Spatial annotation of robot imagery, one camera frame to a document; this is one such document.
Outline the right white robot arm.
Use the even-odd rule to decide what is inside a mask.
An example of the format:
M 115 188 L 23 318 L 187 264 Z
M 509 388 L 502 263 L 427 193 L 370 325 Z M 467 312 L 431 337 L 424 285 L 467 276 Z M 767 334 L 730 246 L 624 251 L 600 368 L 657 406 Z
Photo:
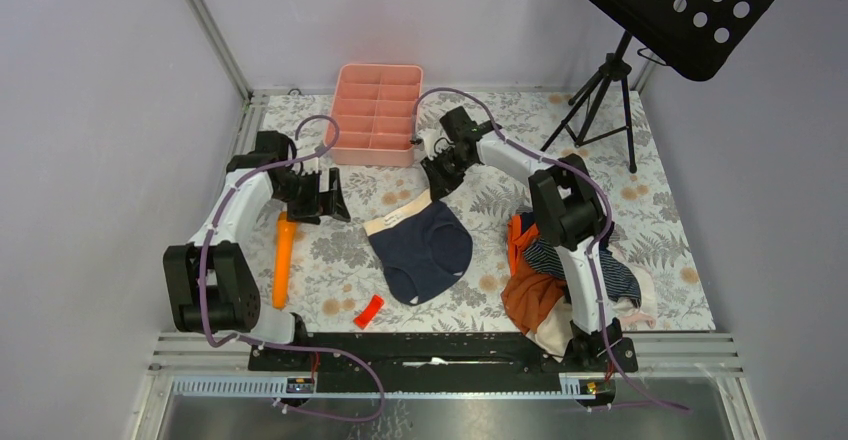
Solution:
M 599 243 L 611 227 L 609 202 L 576 155 L 549 157 L 505 136 L 494 121 L 474 122 L 462 107 L 440 119 L 448 144 L 422 166 L 430 192 L 455 191 L 475 165 L 493 167 L 524 184 L 535 224 L 554 247 L 572 307 L 572 337 L 564 359 L 578 370 L 619 374 L 638 369 L 633 341 L 624 336 L 604 284 Z

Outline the navy underwear beige waistband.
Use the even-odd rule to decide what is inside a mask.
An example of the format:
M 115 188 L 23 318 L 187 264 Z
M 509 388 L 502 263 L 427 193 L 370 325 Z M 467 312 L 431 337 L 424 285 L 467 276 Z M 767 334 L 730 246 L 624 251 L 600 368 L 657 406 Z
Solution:
M 472 236 L 429 191 L 363 227 L 391 295 L 404 305 L 433 300 L 455 285 L 471 264 Z

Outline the orange toy microphone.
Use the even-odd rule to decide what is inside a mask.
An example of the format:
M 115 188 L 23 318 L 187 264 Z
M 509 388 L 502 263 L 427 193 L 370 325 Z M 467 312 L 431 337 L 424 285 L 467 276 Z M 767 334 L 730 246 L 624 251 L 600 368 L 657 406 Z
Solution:
M 280 213 L 276 223 L 275 268 L 271 287 L 271 305 L 282 310 L 288 300 L 291 258 L 298 225 L 289 219 L 288 213 Z

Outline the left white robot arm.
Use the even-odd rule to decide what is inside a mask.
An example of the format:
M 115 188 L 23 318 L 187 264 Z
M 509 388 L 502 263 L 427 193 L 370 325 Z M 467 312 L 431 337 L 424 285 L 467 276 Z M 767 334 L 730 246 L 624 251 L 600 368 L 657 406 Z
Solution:
M 254 149 L 228 163 L 222 193 L 203 226 L 163 255 L 177 330 L 209 334 L 216 346 L 237 338 L 273 344 L 272 358 L 288 371 L 307 364 L 311 347 L 296 335 L 297 315 L 262 301 L 242 247 L 271 200 L 284 202 L 294 223 L 317 225 L 324 216 L 351 219 L 339 169 L 301 170 L 295 154 L 288 136 L 259 132 Z

